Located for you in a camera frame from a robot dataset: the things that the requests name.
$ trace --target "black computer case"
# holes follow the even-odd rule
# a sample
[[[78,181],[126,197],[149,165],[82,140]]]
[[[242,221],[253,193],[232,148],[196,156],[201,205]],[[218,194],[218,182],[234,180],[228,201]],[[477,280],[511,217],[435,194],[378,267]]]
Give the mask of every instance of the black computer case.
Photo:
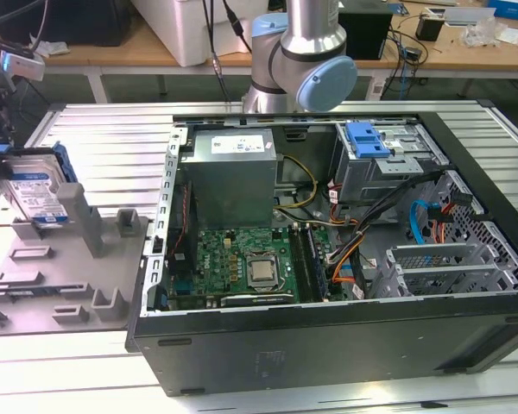
[[[438,115],[410,115],[518,252],[512,204]],[[518,348],[518,291],[167,317],[138,307],[127,349],[143,353],[168,396],[480,373]]]
[[[340,0],[339,5],[339,24],[347,32],[347,55],[354,60],[379,60],[393,17],[388,5],[380,0]]]
[[[0,16],[31,3],[32,0],[0,0]],[[129,0],[51,1],[44,41],[64,41],[68,45],[119,46],[130,29]],[[37,6],[0,24],[6,41],[29,44],[41,26],[44,5]]]

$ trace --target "computer motherboard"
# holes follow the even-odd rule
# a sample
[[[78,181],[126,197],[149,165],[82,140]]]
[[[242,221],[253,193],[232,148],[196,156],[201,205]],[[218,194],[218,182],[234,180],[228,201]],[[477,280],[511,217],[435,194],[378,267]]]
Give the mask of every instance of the computer motherboard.
[[[305,248],[297,246],[297,235]],[[310,277],[320,280],[312,289],[323,295],[320,263],[331,250],[324,227],[200,231],[197,272],[192,281],[177,281],[176,293],[179,302],[184,301],[184,295],[201,297],[205,307],[230,305],[218,303],[220,298],[245,304],[242,295],[254,296],[249,301],[257,300],[257,295],[295,303],[309,301],[310,294],[303,287],[309,281],[296,279],[299,272],[295,268],[309,266]]]

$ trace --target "green circuit board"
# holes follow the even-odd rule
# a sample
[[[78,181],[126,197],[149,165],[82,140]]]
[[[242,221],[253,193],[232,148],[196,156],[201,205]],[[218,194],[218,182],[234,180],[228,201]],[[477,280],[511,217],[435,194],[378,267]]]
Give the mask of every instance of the green circuit board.
[[[331,246],[324,228],[313,231],[316,247],[324,257]],[[198,272],[193,294],[257,294],[248,283],[248,261],[274,259],[279,283],[267,291],[290,293],[299,302],[288,229],[206,230],[199,233]]]

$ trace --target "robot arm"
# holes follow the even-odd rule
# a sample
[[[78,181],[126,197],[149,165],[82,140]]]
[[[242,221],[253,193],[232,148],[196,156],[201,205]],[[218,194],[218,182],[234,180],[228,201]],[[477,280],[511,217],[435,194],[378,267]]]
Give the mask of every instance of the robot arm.
[[[341,104],[357,81],[345,56],[338,0],[288,0],[287,14],[253,22],[248,113],[326,112]]]

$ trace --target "orange wire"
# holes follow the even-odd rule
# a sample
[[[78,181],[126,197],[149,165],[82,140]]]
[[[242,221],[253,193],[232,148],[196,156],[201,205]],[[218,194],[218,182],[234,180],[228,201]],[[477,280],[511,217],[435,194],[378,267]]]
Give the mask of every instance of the orange wire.
[[[433,241],[436,242],[436,243],[439,243],[438,241],[438,230],[437,230],[437,226],[438,226],[438,222],[436,222],[435,220],[433,221],[433,224],[432,224],[432,235],[433,235]]]
[[[457,208],[457,205],[454,203],[449,203],[445,206],[445,208],[441,211],[443,214],[452,214],[453,211]],[[439,241],[441,243],[445,242],[445,223],[439,224]]]
[[[342,260],[339,261],[338,266],[336,267],[336,270],[334,271],[334,274],[332,276],[332,282],[337,283],[337,282],[354,282],[355,281],[355,278],[339,278],[338,276],[339,276],[339,271],[342,269],[342,266],[344,265],[344,262],[349,258],[349,256],[351,256],[351,254],[355,250],[357,250],[357,248],[363,242],[363,240],[364,240],[364,235],[361,236],[361,238],[358,240],[358,242],[355,243],[355,245],[348,250],[348,252],[342,258]]]
[[[336,207],[338,205],[337,204],[332,204],[332,208],[330,209],[330,221],[334,224],[345,224],[345,220],[338,220],[335,216],[334,216],[334,211],[336,211]],[[349,223],[351,224],[357,224],[358,221],[355,220],[354,218],[352,218]]]

